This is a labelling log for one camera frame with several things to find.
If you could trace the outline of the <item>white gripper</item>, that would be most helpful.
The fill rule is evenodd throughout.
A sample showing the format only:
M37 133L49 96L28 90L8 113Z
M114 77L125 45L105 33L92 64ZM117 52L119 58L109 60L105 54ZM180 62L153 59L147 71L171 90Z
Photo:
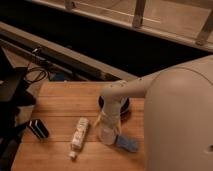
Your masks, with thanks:
M119 101L104 102L101 115L98 115L93 126L97 127L102 121L107 127L115 129L117 134L122 133L122 126L120 121L121 103Z

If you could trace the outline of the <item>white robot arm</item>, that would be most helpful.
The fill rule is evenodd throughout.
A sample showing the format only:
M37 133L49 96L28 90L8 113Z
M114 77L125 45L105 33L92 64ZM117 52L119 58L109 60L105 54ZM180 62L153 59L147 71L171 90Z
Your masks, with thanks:
M181 63L100 92L99 137L112 144L129 98L144 102L146 171L213 171L213 55Z

